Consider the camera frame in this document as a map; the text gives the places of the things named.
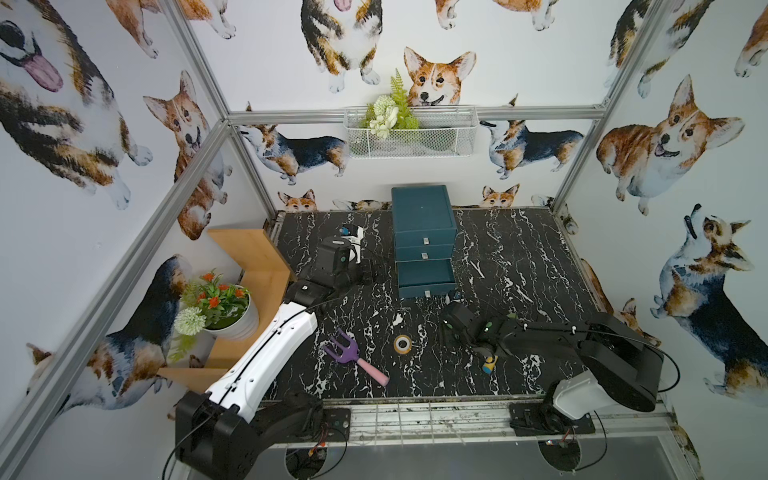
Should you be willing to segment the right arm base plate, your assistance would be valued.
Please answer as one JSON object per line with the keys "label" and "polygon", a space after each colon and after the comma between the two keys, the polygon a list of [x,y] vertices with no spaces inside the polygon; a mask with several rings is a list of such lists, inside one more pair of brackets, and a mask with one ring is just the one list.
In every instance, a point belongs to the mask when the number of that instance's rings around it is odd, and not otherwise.
{"label": "right arm base plate", "polygon": [[570,419],[545,403],[511,403],[509,425],[519,437],[588,435],[596,428],[589,414]]}

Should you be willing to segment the teal drawer cabinet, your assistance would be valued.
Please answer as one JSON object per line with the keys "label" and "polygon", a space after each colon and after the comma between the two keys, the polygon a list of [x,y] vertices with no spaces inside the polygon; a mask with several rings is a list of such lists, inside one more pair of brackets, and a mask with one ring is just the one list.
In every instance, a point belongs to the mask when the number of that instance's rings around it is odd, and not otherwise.
{"label": "teal drawer cabinet", "polygon": [[391,193],[399,297],[449,294],[456,288],[452,256],[457,224],[447,187],[394,187]]}

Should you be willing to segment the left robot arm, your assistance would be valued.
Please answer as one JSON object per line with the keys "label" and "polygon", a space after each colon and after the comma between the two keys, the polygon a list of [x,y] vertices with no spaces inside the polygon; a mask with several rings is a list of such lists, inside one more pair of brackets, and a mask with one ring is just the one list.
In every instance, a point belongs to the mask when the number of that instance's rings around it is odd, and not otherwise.
{"label": "left robot arm", "polygon": [[320,447],[331,433],[347,434],[340,418],[328,417],[322,401],[288,393],[271,406],[261,402],[280,371],[318,327],[322,307],[376,278],[364,257],[364,230],[344,224],[325,238],[306,277],[294,281],[266,331],[203,393],[187,392],[176,414],[177,460],[211,479],[243,479],[258,456],[277,443],[311,442]]}

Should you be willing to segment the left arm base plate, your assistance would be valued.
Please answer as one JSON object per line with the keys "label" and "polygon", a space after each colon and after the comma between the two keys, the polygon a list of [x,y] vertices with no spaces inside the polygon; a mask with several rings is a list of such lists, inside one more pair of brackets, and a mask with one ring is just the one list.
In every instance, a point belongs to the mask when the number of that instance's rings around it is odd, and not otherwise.
{"label": "left arm base plate", "polygon": [[346,442],[350,436],[352,410],[324,408],[312,411],[296,438],[304,442]]}

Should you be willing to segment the orange tape roll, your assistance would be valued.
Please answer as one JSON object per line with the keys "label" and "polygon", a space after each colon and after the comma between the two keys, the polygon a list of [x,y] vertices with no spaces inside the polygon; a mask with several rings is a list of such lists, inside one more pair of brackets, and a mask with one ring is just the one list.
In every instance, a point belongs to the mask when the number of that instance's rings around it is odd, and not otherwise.
{"label": "orange tape roll", "polygon": [[412,350],[413,342],[409,336],[399,335],[395,338],[393,347],[396,353],[406,355]]}

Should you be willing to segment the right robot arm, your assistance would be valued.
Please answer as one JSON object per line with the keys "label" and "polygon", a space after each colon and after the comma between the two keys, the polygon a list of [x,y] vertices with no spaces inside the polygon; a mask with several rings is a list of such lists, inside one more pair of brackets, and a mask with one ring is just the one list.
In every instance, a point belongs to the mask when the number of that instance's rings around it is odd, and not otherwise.
{"label": "right robot arm", "polygon": [[490,364],[518,355],[580,362],[585,367],[582,373],[549,387],[540,408],[545,421],[575,422],[613,405],[637,412],[655,409],[664,354],[608,313],[598,312],[581,325],[566,325],[511,316],[482,319],[465,305],[451,302],[440,320],[459,345]]}

